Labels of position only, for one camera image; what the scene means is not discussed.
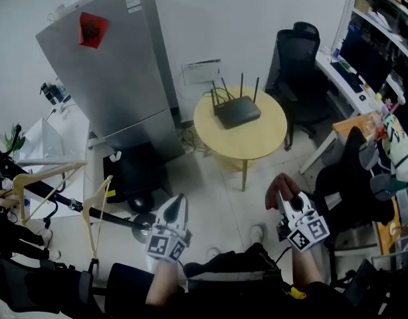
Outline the white computer desk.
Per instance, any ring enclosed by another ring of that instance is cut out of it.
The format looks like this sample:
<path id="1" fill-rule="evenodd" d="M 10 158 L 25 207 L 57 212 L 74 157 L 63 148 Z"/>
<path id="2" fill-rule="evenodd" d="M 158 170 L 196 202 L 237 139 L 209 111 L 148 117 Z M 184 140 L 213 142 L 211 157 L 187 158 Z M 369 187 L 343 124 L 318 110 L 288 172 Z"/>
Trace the white computer desk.
<path id="1" fill-rule="evenodd" d="M 316 64 L 318 68 L 329 78 L 342 96 L 349 102 L 353 108 L 353 112 L 350 116 L 346 116 L 346 119 L 369 114 L 370 112 L 375 111 L 378 107 L 381 106 L 381 103 L 375 100 L 375 93 L 372 89 L 369 89 L 368 92 L 363 91 L 355 93 L 349 84 L 340 76 L 340 74 L 331 66 L 333 58 L 328 55 L 321 53 L 320 51 L 316 55 Z M 365 95 L 366 100 L 361 101 L 359 95 Z M 318 149 L 312 154 L 310 158 L 300 167 L 299 173 L 304 175 L 304 173 L 320 158 L 320 156 L 336 141 L 336 135 L 331 129 L 331 132 L 318 147 Z"/>

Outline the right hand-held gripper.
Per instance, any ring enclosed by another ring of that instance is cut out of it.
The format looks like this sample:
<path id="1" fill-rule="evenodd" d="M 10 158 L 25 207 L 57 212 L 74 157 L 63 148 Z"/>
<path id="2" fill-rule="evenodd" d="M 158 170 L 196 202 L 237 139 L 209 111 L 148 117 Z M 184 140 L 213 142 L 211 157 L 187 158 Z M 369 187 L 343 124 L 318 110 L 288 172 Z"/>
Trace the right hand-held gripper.
<path id="1" fill-rule="evenodd" d="M 312 210 L 313 204 L 304 192 L 295 195 L 289 202 L 278 191 L 276 201 L 282 215 L 276 228 L 279 241 L 287 239 L 293 248 L 304 252 L 330 235 L 325 219 Z M 296 219 L 289 219 L 290 207 Z"/>

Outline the black router with antennas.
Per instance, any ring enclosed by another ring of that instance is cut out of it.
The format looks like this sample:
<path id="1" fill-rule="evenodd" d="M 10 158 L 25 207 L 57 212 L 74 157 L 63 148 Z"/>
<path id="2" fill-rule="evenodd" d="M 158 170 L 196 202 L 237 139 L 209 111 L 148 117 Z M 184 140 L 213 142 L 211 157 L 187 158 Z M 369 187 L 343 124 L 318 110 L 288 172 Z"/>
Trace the black router with antennas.
<path id="1" fill-rule="evenodd" d="M 223 83 L 223 90 L 227 93 L 228 100 L 220 102 L 214 80 L 212 81 L 213 89 L 210 93 L 213 113 L 220 120 L 224 129 L 229 130 L 260 118 L 261 111 L 255 103 L 259 78 L 256 79 L 253 98 L 243 94 L 243 74 L 241 74 L 240 94 L 238 98 L 234 97 L 228 91 L 223 77 L 221 77 L 221 82 Z"/>

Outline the white storage shelf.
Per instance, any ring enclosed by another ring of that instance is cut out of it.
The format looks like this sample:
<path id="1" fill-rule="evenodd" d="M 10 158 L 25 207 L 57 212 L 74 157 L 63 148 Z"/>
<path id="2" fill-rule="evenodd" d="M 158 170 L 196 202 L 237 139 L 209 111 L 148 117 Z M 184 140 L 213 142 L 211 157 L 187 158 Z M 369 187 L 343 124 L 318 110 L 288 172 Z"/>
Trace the white storage shelf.
<path id="1" fill-rule="evenodd" d="M 335 43 L 355 28 L 408 67 L 408 0 L 346 0 Z"/>

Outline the person's left forearm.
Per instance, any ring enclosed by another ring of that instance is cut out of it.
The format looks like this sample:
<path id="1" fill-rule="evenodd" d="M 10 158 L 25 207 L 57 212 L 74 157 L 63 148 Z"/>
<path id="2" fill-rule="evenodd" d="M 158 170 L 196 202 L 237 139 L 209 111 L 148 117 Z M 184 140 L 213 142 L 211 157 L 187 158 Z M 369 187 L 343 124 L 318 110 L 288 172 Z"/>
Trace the person's left forearm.
<path id="1" fill-rule="evenodd" d="M 167 305 L 177 293 L 177 287 L 177 263 L 160 261 L 156 266 L 155 274 L 148 290 L 146 304 L 150 306 Z"/>

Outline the grey cap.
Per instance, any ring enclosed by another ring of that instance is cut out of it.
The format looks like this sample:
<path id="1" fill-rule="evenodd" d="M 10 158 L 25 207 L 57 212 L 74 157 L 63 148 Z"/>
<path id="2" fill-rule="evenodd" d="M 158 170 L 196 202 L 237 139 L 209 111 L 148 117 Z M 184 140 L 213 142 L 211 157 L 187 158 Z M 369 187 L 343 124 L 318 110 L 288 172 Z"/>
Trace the grey cap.
<path id="1" fill-rule="evenodd" d="M 382 173 L 370 179 L 370 187 L 376 199 L 388 201 L 398 191 L 405 189 L 407 183 L 397 180 L 388 173 Z"/>

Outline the red paper decoration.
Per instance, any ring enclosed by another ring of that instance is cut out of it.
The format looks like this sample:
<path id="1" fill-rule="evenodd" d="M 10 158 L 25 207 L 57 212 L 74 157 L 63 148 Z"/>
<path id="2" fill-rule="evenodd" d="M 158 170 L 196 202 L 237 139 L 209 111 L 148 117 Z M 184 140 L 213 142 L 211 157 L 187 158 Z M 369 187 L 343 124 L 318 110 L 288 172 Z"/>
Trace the red paper decoration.
<path id="1" fill-rule="evenodd" d="M 108 20 L 82 12 L 79 23 L 79 45 L 97 49 L 108 28 Z"/>

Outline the black mesh office chair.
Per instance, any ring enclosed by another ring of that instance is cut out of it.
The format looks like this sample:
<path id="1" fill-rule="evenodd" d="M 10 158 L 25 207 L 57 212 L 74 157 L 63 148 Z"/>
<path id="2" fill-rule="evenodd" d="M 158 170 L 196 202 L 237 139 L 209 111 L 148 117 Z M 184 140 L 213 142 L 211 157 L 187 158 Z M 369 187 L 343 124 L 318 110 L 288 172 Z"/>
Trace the black mesh office chair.
<path id="1" fill-rule="evenodd" d="M 278 69 L 268 93 L 276 98 L 286 116 L 286 151 L 292 147 L 295 126 L 313 138 L 313 126 L 331 116 L 326 100 L 328 79 L 316 67 L 319 46 L 318 29 L 304 21 L 295 22 L 292 29 L 280 30 L 276 36 Z"/>

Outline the black box with white logo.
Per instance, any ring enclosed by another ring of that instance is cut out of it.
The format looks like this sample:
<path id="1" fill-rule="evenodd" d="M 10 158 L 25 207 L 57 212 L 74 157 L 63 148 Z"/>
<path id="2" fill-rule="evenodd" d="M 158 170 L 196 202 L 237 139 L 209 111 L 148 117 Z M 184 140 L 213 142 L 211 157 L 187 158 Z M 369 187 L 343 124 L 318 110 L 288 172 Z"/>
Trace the black box with white logo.
<path id="1" fill-rule="evenodd" d="M 158 189 L 172 195 L 165 164 L 149 142 L 104 157 L 103 171 L 104 177 L 112 176 L 109 203 L 121 203 Z"/>

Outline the orange wooden desk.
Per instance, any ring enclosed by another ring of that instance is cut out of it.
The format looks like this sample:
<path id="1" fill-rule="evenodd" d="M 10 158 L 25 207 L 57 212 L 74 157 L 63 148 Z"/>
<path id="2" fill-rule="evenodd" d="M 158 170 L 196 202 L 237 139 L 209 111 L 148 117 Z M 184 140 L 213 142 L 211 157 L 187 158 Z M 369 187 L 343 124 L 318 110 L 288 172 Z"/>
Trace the orange wooden desk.
<path id="1" fill-rule="evenodd" d="M 370 112 L 348 120 L 335 123 L 332 128 L 336 135 L 336 139 L 342 143 L 346 142 L 348 135 L 353 127 L 357 127 L 365 138 L 368 140 L 375 133 L 375 126 L 379 124 L 380 116 L 377 112 Z M 399 211 L 396 197 L 390 200 L 394 209 L 394 218 L 392 221 L 383 225 L 381 222 L 372 222 L 376 245 L 379 248 L 380 255 L 387 255 L 390 253 L 391 247 L 394 246 L 396 240 L 401 234 L 401 225 L 399 220 Z"/>

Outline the black keyboard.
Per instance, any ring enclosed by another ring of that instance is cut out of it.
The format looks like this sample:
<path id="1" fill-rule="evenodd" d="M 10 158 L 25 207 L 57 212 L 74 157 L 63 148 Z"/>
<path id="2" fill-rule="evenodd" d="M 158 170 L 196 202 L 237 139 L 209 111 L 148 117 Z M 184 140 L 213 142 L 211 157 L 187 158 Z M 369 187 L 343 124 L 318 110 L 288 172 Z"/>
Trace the black keyboard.
<path id="1" fill-rule="evenodd" d="M 348 72 L 339 62 L 332 61 L 331 66 L 340 74 L 340 76 L 349 84 L 355 93 L 363 92 L 362 81 L 355 73 Z"/>

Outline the black computer monitor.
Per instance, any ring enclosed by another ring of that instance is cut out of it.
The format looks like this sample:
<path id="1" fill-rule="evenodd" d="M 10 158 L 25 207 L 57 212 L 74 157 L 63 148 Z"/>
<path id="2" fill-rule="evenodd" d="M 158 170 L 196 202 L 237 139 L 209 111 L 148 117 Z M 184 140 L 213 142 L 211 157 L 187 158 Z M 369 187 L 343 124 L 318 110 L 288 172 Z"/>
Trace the black computer monitor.
<path id="1" fill-rule="evenodd" d="M 392 63 L 357 32 L 348 31 L 342 42 L 340 56 L 375 92 L 379 92 L 391 73 Z"/>

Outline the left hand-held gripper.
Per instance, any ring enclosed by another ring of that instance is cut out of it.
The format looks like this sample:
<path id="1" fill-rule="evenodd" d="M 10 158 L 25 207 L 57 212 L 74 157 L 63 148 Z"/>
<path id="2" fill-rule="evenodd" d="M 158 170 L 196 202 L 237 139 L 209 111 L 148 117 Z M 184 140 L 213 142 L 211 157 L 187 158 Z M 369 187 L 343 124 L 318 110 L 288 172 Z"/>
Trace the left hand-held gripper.
<path id="1" fill-rule="evenodd" d="M 189 229 L 174 229 L 165 225 L 186 225 L 188 200 L 181 193 L 168 199 L 158 210 L 150 234 L 147 237 L 147 256 L 169 263 L 176 263 L 189 246 L 192 234 Z"/>

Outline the green potted plant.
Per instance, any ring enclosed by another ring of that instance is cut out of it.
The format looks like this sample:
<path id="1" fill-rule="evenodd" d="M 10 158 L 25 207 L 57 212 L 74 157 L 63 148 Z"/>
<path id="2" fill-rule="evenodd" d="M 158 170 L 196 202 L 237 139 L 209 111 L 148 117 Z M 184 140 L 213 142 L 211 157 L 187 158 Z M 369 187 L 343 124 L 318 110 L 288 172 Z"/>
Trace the green potted plant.
<path id="1" fill-rule="evenodd" d="M 4 134 L 5 147 L 7 152 L 19 151 L 25 143 L 25 133 L 19 123 L 12 125 L 10 135 Z"/>

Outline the brown knitted cloth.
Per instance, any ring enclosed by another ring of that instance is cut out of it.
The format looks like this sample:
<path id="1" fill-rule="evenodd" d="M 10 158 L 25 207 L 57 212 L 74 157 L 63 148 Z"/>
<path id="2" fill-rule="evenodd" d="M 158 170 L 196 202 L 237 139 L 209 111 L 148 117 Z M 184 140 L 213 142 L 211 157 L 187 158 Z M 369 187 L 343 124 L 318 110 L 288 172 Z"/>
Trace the brown knitted cloth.
<path id="1" fill-rule="evenodd" d="M 265 208 L 278 209 L 277 195 L 280 193 L 283 201 L 292 199 L 301 192 L 298 184 L 287 174 L 278 174 L 269 185 L 265 195 Z"/>

